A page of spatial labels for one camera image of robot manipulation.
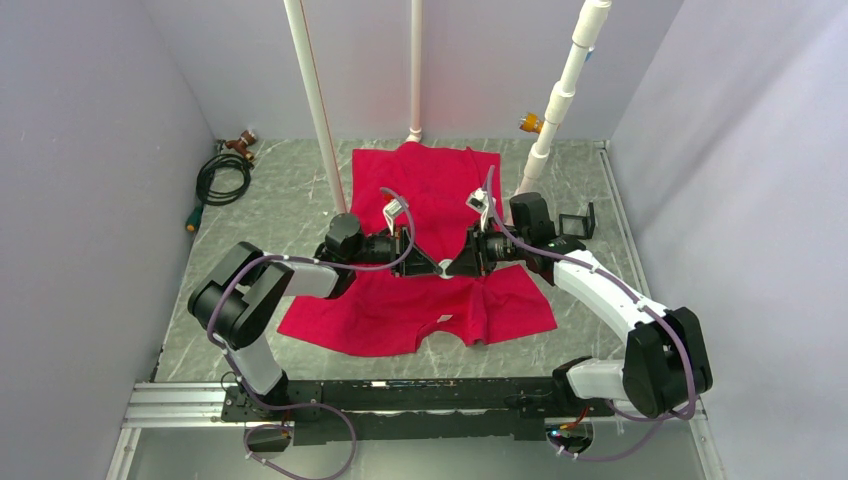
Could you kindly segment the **red t-shirt garment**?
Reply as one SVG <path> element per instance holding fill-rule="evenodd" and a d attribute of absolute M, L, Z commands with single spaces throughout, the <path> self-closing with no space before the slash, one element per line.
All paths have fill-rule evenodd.
<path fill-rule="evenodd" d="M 388 187 L 409 203 L 416 244 L 435 261 L 455 258 L 466 230 L 479 219 L 466 205 L 497 153 L 430 148 L 405 143 L 394 151 L 352 153 L 351 211 L 367 233 L 385 227 Z M 441 315 L 453 319 L 439 324 Z M 482 278 L 395 277 L 388 270 L 359 272 L 338 299 L 297 297 L 282 318 L 280 334 L 363 357 L 411 354 L 435 332 L 463 344 L 509 341 L 556 329 L 549 301 L 521 266 Z"/>

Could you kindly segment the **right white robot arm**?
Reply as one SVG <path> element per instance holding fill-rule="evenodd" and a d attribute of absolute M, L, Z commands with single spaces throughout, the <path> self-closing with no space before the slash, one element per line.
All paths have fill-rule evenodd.
<path fill-rule="evenodd" d="M 624 344 L 621 360 L 584 356 L 555 369 L 550 392 L 557 411 L 574 415 L 598 399 L 628 402 L 649 420 L 694 415 L 713 378 L 693 311 L 669 309 L 613 274 L 587 249 L 584 236 L 557 230 L 537 192 L 510 200 L 511 226 L 501 224 L 493 197 L 483 189 L 466 204 L 479 220 L 445 267 L 446 276 L 483 277 L 502 262 L 522 261 L 588 307 Z"/>

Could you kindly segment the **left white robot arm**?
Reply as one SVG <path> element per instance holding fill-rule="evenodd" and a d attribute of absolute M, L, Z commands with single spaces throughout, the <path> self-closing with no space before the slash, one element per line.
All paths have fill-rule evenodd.
<path fill-rule="evenodd" d="M 442 267 L 412 240 L 407 226 L 363 232 L 352 213 L 335 216 L 315 259 L 272 260 L 255 245 L 233 246 L 195 287 L 188 312 L 212 335 L 248 394 L 248 407 L 264 420 L 290 402 L 289 379 L 271 352 L 265 329 L 285 297 L 335 299 L 366 265 L 389 265 L 396 276 L 438 275 Z"/>

